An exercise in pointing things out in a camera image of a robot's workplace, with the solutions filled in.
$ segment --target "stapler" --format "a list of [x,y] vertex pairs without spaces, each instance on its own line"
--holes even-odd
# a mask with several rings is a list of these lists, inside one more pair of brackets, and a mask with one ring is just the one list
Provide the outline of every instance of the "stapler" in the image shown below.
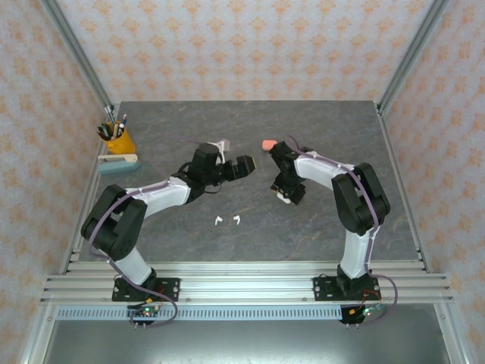
[[136,154],[98,155],[98,161],[98,172],[100,174],[134,171],[140,166]]

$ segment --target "metal bar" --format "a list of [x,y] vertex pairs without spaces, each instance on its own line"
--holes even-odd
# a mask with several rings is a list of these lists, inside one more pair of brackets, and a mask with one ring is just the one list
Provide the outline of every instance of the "metal bar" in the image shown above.
[[[328,271],[334,274],[338,262],[234,262],[234,263],[154,263],[160,277],[179,277],[179,302],[183,305],[287,305],[314,303],[312,278]],[[114,272],[101,262],[71,263],[84,266],[86,275],[69,271],[50,276],[42,301],[56,304],[111,303]],[[423,262],[374,262],[376,273],[389,275],[399,288],[400,303],[438,303],[452,301],[452,290],[445,275],[430,275]],[[394,290],[380,280],[385,303],[391,303]],[[332,302],[345,304],[349,302]]]
[[[439,303],[442,300],[452,300],[453,295],[451,290],[443,290],[438,287],[433,288],[399,288],[399,303],[404,303],[402,299],[412,298],[419,302],[420,298],[434,300],[433,303]],[[391,288],[383,288],[381,291],[384,303],[392,303],[394,298],[394,290]],[[51,304],[65,304],[65,300],[74,300],[78,303],[91,300],[93,302],[109,301],[111,300],[112,290],[57,290],[44,291],[41,297],[43,301],[49,301]],[[294,289],[292,291],[279,290],[232,290],[219,291],[207,290],[205,292],[197,292],[192,290],[180,291],[179,301],[181,304],[298,304],[305,302],[307,304],[315,304],[313,298],[313,290],[309,284],[308,289]],[[325,304],[349,304],[360,303],[361,301],[327,301]]]
[[[299,278],[293,280],[292,288],[297,287],[308,287],[308,280],[310,278]],[[417,279],[417,278],[397,278],[395,280],[400,287],[448,287],[447,280],[443,279]],[[264,279],[254,281],[254,279],[247,278],[246,280],[220,280],[220,281],[203,281],[199,279],[190,280],[189,278],[183,279],[183,289],[184,290],[204,290],[204,289],[225,289],[227,284],[231,283],[231,290],[234,289],[244,289],[250,285],[251,288],[255,290],[260,289],[280,289],[289,286],[288,279],[278,278],[278,279]],[[391,283],[382,280],[380,282],[380,287],[392,287]],[[70,281],[70,280],[60,280],[60,281],[47,281],[45,284],[46,290],[68,290],[68,289],[109,289],[113,288],[113,278],[104,280],[85,280],[85,281]]]
[[[329,274],[335,274],[335,271],[328,271]],[[382,273],[392,275],[395,279],[414,279],[414,280],[429,280],[429,281],[437,281],[437,280],[446,280],[448,277],[444,273],[428,273],[424,274],[422,270],[386,270],[381,271]],[[167,273],[166,271],[158,271],[158,275],[163,275],[167,278],[174,278],[176,276],[181,277],[183,279],[190,279],[192,281],[206,281],[206,280],[225,280],[225,281],[241,281],[241,280],[248,280],[254,279],[255,275],[191,275],[187,273]],[[309,279],[316,277],[316,275],[321,274],[321,271],[315,272],[312,274],[311,271],[302,272],[298,274],[288,275],[288,274],[274,274],[274,272],[269,272],[268,274],[264,274],[264,278],[262,279],[273,279],[273,280],[285,280],[285,279]],[[49,275],[47,277],[47,284],[51,281],[85,281],[85,280],[93,280],[93,281],[104,281],[104,280],[112,280],[114,277],[114,272],[103,271],[101,273],[91,273],[85,272],[82,274],[67,274],[67,275]]]
[[[377,304],[377,301],[366,301],[369,304]],[[383,301],[383,304],[391,304],[393,301],[387,300]],[[439,298],[439,297],[399,297],[398,304],[399,305],[414,305],[414,304],[436,304],[436,303],[446,303],[446,304],[452,304],[455,301],[450,298],[450,297],[444,297],[444,298]],[[335,305],[360,305],[360,301],[329,301],[325,302],[324,304],[335,304]],[[86,305],[86,306],[91,306],[91,305],[103,305],[103,306],[127,306],[126,302],[113,302],[110,299],[102,298],[102,299],[50,299],[50,300],[42,300],[39,302],[40,306],[43,305],[51,305],[51,304],[56,304],[56,305],[64,305],[64,306],[79,306],[79,305]],[[263,300],[263,299],[243,299],[239,300],[237,302],[234,302],[234,300],[218,300],[217,302],[213,300],[199,300],[197,302],[193,301],[183,301],[183,302],[178,302],[178,306],[213,306],[214,304],[217,305],[224,305],[224,306],[240,306],[240,305],[259,305],[259,306],[274,306],[274,305],[281,305],[281,306],[287,306],[287,305],[302,305],[306,306],[308,304],[317,304],[315,301],[304,301],[303,299],[300,300],[288,300],[288,299],[277,299],[277,298],[272,298],[270,300]]]
[[404,188],[404,182],[402,179],[401,172],[399,170],[399,164],[397,163],[396,155],[394,154],[393,145],[391,144],[389,133],[387,132],[386,120],[384,115],[380,115],[377,113],[377,119],[379,120],[380,129],[382,130],[382,135],[384,137],[384,142],[387,146],[387,152],[389,153],[389,157],[391,159],[391,165],[393,166],[394,175],[396,176],[397,186],[399,188],[399,192],[401,193],[402,204],[404,205],[404,210],[406,212],[406,216],[408,217],[409,227],[411,228],[412,238],[415,241],[416,248],[418,249],[418,254],[421,256],[423,261],[424,267],[427,272],[430,271],[429,257],[426,252],[426,249],[423,246],[421,241],[418,225],[416,224],[415,217],[411,210],[411,205],[409,204],[408,195]]
[[385,114],[386,110],[390,108],[397,92],[403,85],[409,71],[418,59],[421,50],[430,38],[434,27],[438,24],[441,14],[448,3],[449,0],[434,0],[433,4],[430,6],[430,10],[427,12],[426,17],[424,17],[423,23],[411,41],[408,50],[397,67],[389,86],[386,88],[386,91],[384,91],[383,97],[379,102],[379,110],[381,114]]
[[[98,165],[98,155],[104,155],[108,152],[108,148],[106,145],[101,142],[101,147],[98,150],[96,156],[95,156],[95,166],[97,167]],[[96,198],[96,191],[98,189],[99,185],[99,180],[101,178],[101,175],[98,173],[96,169],[92,170],[91,173],[91,178],[89,179],[89,190],[88,193],[86,194],[86,197],[84,199],[84,204],[83,204],[83,215],[80,216],[80,220],[78,221],[79,228],[77,229],[76,233],[76,240],[73,245],[73,253],[76,253],[80,255],[81,253],[81,246],[83,245],[83,242],[85,241],[84,238],[81,236],[80,229],[81,226],[83,226],[84,220],[86,219],[87,215],[91,212],[92,207],[94,206],[95,203],[95,198]]]
[[[312,271],[314,274],[323,270],[336,270],[339,262],[149,262],[156,271],[175,271],[177,274],[190,271],[200,275],[207,272],[220,272],[224,274],[242,271],[259,274],[261,272],[281,271],[288,274],[294,271]],[[371,263],[374,270],[381,269],[423,269],[421,261],[374,261]],[[105,262],[72,262],[69,272],[74,271],[111,271],[113,268]]]
[[79,258],[79,254],[71,255],[71,251],[74,251],[74,248],[77,245],[79,238],[82,238],[80,234],[80,229],[81,229],[81,226],[83,225],[84,219],[89,214],[89,211],[92,208],[92,205],[90,204],[91,199],[89,197],[91,195],[94,195],[96,191],[97,181],[99,180],[99,173],[97,173],[96,171],[96,166],[98,165],[98,155],[104,148],[105,148],[105,144],[100,141],[98,144],[98,148],[96,149],[94,158],[92,159],[91,174],[90,174],[91,177],[89,179],[88,184],[86,185],[86,189],[84,190],[83,205],[81,206],[81,209],[77,216],[77,223],[74,225],[74,228],[70,233],[70,240],[69,240],[70,248],[67,249],[66,253],[64,254],[64,258],[62,260],[64,264],[62,265],[61,270],[59,271],[60,274],[64,274],[67,271],[69,263],[70,261],[73,260],[73,258],[74,259],[76,257]]
[[103,108],[105,108],[106,106],[111,106],[111,100],[109,99],[105,88],[103,87],[101,81],[96,75],[96,72],[89,62],[86,53],[83,51],[83,47],[81,46],[79,40],[74,34],[74,31],[67,22],[64,12],[62,11],[58,2],[56,0],[41,1],[44,5],[44,9],[50,15],[52,22],[58,28],[58,31],[64,39],[66,46],[69,48],[71,54],[74,56],[74,59],[80,66],[81,71],[83,72],[87,82],[91,86],[92,91],[95,93],[99,102],[101,103]]
[[449,360],[452,364],[474,364],[470,347],[464,340],[465,333],[456,305],[437,303],[434,305]]
[[[154,317],[137,317],[139,321],[166,320],[174,308],[165,305]],[[126,306],[60,306],[58,321],[126,321]],[[176,321],[280,321],[340,320],[339,305],[308,306],[184,306]]]
[[38,364],[44,362],[57,311],[58,307],[52,304],[38,308],[37,317],[22,353],[20,363]]

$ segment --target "robotic arm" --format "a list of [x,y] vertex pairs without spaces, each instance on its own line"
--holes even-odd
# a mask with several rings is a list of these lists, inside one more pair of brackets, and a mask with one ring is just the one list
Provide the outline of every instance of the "robotic arm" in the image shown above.
[[[134,284],[146,290],[157,290],[161,282],[157,281],[155,270],[146,264],[135,247],[143,220],[163,209],[198,199],[207,186],[219,186],[224,181],[244,178],[255,170],[253,159],[247,155],[237,157],[236,164],[226,162],[224,152],[228,149],[227,141],[202,143],[192,161],[185,163],[168,180],[140,188],[123,189],[116,184],[108,186],[85,220],[81,235],[89,239],[102,216],[115,202],[129,193],[140,191],[123,201],[106,219],[95,236],[93,246],[109,257]],[[122,285],[122,281],[115,281],[113,300],[117,298],[126,302],[149,298],[149,294],[127,284]]]
[[361,300],[365,290],[376,291],[375,287],[378,287],[377,279],[370,277],[365,269],[374,220],[361,191],[345,169],[353,171],[361,181],[377,214],[379,225],[390,212],[389,201],[369,164],[332,165],[318,160],[320,156],[309,148],[300,151],[302,154],[289,148],[285,142],[271,149],[270,155],[280,169],[271,189],[285,203],[298,205],[305,195],[303,181],[309,179],[322,184],[333,191],[340,222],[346,229],[345,250],[337,268],[337,276],[325,278],[324,282],[318,283],[321,292],[315,293],[315,298]]

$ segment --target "metal frame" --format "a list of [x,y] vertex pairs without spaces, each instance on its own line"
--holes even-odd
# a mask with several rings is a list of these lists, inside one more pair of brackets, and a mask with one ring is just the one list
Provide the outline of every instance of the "metal frame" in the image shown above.
[[[104,87],[97,77],[89,59],[86,57],[79,40],[67,22],[56,0],[41,0],[44,8],[61,33],[67,47],[78,62],[89,85],[103,105],[111,106]],[[388,153],[399,185],[405,211],[411,225],[411,232],[417,246],[418,258],[415,261],[372,262],[376,273],[389,275],[399,288],[399,304],[434,304],[443,339],[452,363],[472,363],[469,348],[460,329],[459,312],[453,304],[453,292],[444,274],[431,274],[426,252],[402,184],[396,157],[390,144],[383,115],[389,109],[399,88],[418,59],[420,51],[429,39],[449,0],[435,0],[430,7],[418,33],[405,53],[383,98],[377,105],[377,116],[383,131]],[[99,153],[105,152],[100,144]],[[60,306],[125,306],[126,303],[111,302],[111,289],[114,272],[103,262],[79,262],[80,247],[83,239],[79,227],[94,204],[99,175],[92,164],[92,175],[86,187],[83,207],[70,239],[70,249],[65,256],[65,265],[60,275],[48,277],[42,294],[33,330],[27,340],[21,362],[43,362]],[[337,262],[244,262],[244,263],[152,263],[160,276],[177,276],[183,279],[179,304],[187,309],[201,307],[227,306],[299,306],[320,305],[313,298],[311,278],[321,274],[333,275]],[[380,281],[383,300],[393,301],[390,285]],[[325,302],[321,304],[349,304],[345,302]]]
[[394,149],[389,138],[386,121],[385,121],[384,115],[382,115],[379,112],[377,105],[376,105],[376,111],[377,111],[377,119],[379,120],[379,124],[380,124],[380,129],[382,130],[384,142],[386,143],[387,152],[389,153],[389,157],[391,159],[391,165],[393,166],[394,175],[396,177],[399,192],[401,193],[401,199],[404,205],[406,216],[408,218],[409,227],[411,228],[411,235],[412,235],[413,241],[415,242],[416,250],[418,252],[418,258],[424,261],[424,267],[426,268],[426,272],[430,273],[430,266],[428,263],[430,262],[430,257],[428,256],[426,249],[423,248],[422,240],[420,238],[420,234],[418,230],[418,225],[416,224],[414,215],[412,213],[411,205],[409,204],[408,196],[405,192],[402,175],[399,170],[399,164],[397,163],[396,155],[394,154]]
[[440,21],[441,14],[445,10],[448,3],[449,0],[434,0],[430,10],[424,17],[423,23],[421,24],[418,32],[411,41],[408,50],[404,54],[401,63],[397,67],[389,86],[386,88],[386,91],[384,91],[382,99],[378,104],[378,110],[381,114],[384,114],[386,110],[390,108],[394,98],[397,95],[397,92],[404,84],[409,71],[412,69],[416,60],[418,59],[421,50],[433,33],[434,27]]
[[[316,304],[312,278],[334,275],[338,262],[152,263],[158,277],[181,278],[180,305]],[[399,288],[398,303],[452,302],[444,274],[427,274],[423,262],[373,262],[374,272],[389,275]],[[48,277],[41,304],[126,305],[111,301],[115,272],[104,262],[72,262],[66,275]],[[394,291],[380,280],[385,303]],[[328,301],[350,304],[360,301]]]
[[67,22],[66,16],[62,11],[61,6],[59,6],[56,0],[40,1],[44,6],[45,11],[51,17],[52,23],[61,34],[62,39],[65,41],[65,44],[69,48],[72,56],[81,68],[84,77],[88,81],[89,85],[92,88],[92,91],[95,93],[102,107],[105,108],[106,106],[111,106],[111,100],[109,99],[105,88],[103,87],[101,81],[98,78],[98,75],[92,67],[91,62],[89,62],[86,53],[83,51],[81,43],[79,42],[76,35],[74,34],[74,31]]

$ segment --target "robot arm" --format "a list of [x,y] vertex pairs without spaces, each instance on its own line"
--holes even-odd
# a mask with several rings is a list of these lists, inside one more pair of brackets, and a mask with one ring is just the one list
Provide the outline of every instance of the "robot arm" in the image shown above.
[[377,213],[379,224],[390,212],[389,201],[380,185],[374,169],[367,163],[358,166],[325,163],[316,157],[319,155],[308,148],[302,148],[300,155],[288,147],[285,142],[276,144],[270,155],[277,163],[280,173],[271,189],[285,203],[298,205],[305,195],[306,179],[314,180],[333,191],[339,219],[346,229],[345,251],[338,268],[340,288],[344,294],[349,292],[352,282],[366,275],[365,258],[369,236],[374,229],[371,213],[345,169],[353,171],[365,187]]
[[[227,141],[202,143],[195,151],[192,161],[184,164],[167,180],[140,188],[123,189],[115,184],[108,186],[85,220],[81,235],[89,239],[95,226],[113,204],[125,195],[139,191],[123,201],[105,220],[93,245],[114,262],[134,284],[154,290],[156,273],[135,247],[143,220],[163,209],[185,205],[198,199],[207,186],[218,186],[224,181],[237,180],[255,170],[253,159],[247,155],[238,157],[236,164],[226,161],[224,152],[227,150]],[[125,301],[138,301],[149,295],[145,293],[140,296],[138,292],[136,297],[127,296]]]

